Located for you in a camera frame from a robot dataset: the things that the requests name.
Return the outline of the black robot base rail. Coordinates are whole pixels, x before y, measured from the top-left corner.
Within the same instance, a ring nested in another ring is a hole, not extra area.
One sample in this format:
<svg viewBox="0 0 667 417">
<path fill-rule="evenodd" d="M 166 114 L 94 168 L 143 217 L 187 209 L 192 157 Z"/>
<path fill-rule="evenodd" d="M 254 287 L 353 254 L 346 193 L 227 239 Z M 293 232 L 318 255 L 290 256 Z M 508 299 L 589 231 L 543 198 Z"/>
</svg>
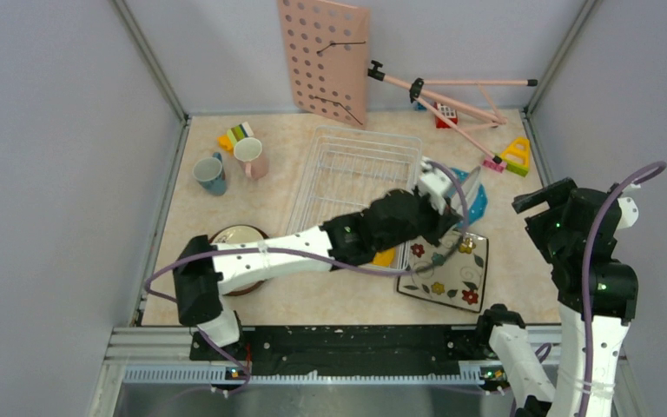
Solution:
<svg viewBox="0 0 667 417">
<path fill-rule="evenodd" d="M 497 358 L 476 328 L 463 326 L 258 326 L 243 328 L 221 351 L 193 334 L 190 360 L 220 361 L 224 354 L 254 376 L 457 375 L 466 361 Z"/>
</svg>

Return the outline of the round white patterned plate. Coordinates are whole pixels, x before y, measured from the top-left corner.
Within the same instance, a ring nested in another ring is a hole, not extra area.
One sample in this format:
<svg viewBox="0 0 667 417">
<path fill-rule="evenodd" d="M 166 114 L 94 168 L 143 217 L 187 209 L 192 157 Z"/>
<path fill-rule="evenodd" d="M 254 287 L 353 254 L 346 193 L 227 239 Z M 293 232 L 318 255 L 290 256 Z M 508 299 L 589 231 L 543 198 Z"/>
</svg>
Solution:
<svg viewBox="0 0 667 417">
<path fill-rule="evenodd" d="M 466 205 L 465 208 L 470 210 L 472 205 L 476 202 L 479 187 L 481 185 L 480 181 L 481 167 L 475 167 L 472 169 L 465 180 L 462 182 L 462 189 L 465 192 Z"/>
</svg>

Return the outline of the yellow ribbed bowl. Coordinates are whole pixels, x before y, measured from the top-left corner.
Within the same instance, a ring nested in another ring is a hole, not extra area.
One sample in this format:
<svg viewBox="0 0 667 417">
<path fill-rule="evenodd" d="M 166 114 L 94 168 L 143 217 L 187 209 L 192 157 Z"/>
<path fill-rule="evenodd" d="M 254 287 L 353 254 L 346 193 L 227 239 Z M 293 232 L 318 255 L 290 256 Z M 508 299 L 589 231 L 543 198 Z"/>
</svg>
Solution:
<svg viewBox="0 0 667 417">
<path fill-rule="evenodd" d="M 387 250 L 375 254 L 371 264 L 377 267 L 390 268 L 396 255 L 396 248 L 389 248 Z"/>
</svg>

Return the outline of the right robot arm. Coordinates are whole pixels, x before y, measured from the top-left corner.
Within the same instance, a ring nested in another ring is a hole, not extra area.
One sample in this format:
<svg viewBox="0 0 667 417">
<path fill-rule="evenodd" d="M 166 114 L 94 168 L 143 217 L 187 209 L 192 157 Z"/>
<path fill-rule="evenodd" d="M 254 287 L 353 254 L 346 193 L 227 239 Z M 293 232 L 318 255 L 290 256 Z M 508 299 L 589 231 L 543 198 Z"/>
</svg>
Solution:
<svg viewBox="0 0 667 417">
<path fill-rule="evenodd" d="M 609 416 L 638 295 L 637 274 L 613 256 L 615 233 L 637 220 L 637 206 L 619 186 L 603 192 L 571 178 L 519 195 L 512 206 L 522 213 L 543 202 L 548 208 L 527 217 L 525 230 L 558 289 L 558 378 L 547 378 L 522 317 L 503 304 L 479 317 L 474 345 L 501 362 L 517 416 Z"/>
</svg>

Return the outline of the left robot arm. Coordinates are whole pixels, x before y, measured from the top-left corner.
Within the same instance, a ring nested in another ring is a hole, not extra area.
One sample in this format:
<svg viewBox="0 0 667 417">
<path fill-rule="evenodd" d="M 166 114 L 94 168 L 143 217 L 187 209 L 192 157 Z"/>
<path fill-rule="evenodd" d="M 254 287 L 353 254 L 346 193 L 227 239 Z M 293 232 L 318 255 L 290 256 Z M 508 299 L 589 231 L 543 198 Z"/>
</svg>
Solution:
<svg viewBox="0 0 667 417">
<path fill-rule="evenodd" d="M 339 215 L 293 235 L 213 245 L 193 238 L 172 268 L 178 321 L 210 337 L 223 359 L 243 349 L 236 314 L 222 297 L 240 287 L 306 272 L 363 270 L 378 253 L 418 237 L 434 246 L 468 216 L 463 193 L 430 195 L 392 189 L 360 212 Z"/>
</svg>

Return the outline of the teal polka dot plate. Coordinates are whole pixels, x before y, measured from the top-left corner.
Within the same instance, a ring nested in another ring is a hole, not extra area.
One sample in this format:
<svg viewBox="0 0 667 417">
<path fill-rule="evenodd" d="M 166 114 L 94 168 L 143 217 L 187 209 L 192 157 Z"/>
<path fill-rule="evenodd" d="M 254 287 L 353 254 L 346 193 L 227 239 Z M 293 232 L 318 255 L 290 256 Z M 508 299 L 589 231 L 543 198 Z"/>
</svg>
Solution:
<svg viewBox="0 0 667 417">
<path fill-rule="evenodd" d="M 485 187 L 482 183 L 481 167 L 476 167 L 469 172 L 456 168 L 451 168 L 451 171 L 459 179 L 468 206 L 469 224 L 472 225 L 485 215 L 488 204 Z"/>
</svg>

